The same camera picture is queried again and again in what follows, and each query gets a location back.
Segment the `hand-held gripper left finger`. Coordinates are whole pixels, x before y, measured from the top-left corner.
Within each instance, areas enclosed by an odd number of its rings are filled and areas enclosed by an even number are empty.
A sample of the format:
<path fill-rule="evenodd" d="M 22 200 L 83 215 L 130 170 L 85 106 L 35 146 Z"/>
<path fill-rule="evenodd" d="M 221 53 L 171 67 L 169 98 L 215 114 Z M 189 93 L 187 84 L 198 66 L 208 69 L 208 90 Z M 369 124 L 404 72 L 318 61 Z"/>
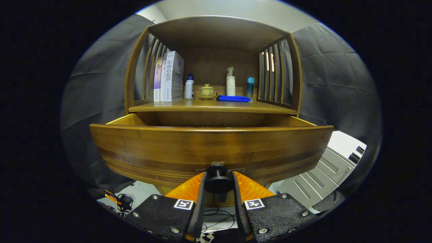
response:
<path fill-rule="evenodd" d="M 166 195 L 150 195 L 125 221 L 152 237 L 153 242 L 194 242 L 201 235 L 205 211 L 202 172 Z"/>

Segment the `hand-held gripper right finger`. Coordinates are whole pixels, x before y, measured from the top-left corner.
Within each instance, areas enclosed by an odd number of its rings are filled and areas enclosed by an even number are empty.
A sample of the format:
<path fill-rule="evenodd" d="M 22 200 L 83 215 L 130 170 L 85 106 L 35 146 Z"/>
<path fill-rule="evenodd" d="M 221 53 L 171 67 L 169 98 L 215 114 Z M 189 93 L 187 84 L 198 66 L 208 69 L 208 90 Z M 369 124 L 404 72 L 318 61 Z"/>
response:
<path fill-rule="evenodd" d="M 275 194 L 233 171 L 237 225 L 247 243 L 282 243 L 310 226 L 319 215 L 287 193 Z"/>

